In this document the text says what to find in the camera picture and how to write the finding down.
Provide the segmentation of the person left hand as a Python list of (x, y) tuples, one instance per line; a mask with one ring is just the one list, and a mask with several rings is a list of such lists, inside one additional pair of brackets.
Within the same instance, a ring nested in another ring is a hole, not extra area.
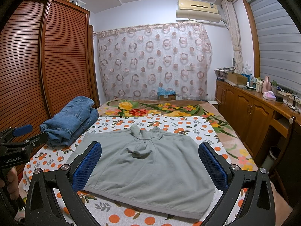
[(0, 179), (1, 188), (7, 187), (7, 191), (12, 200), (17, 200), (19, 198), (19, 187), (18, 187), (18, 176), (15, 167), (12, 167), (7, 173), (7, 181)]

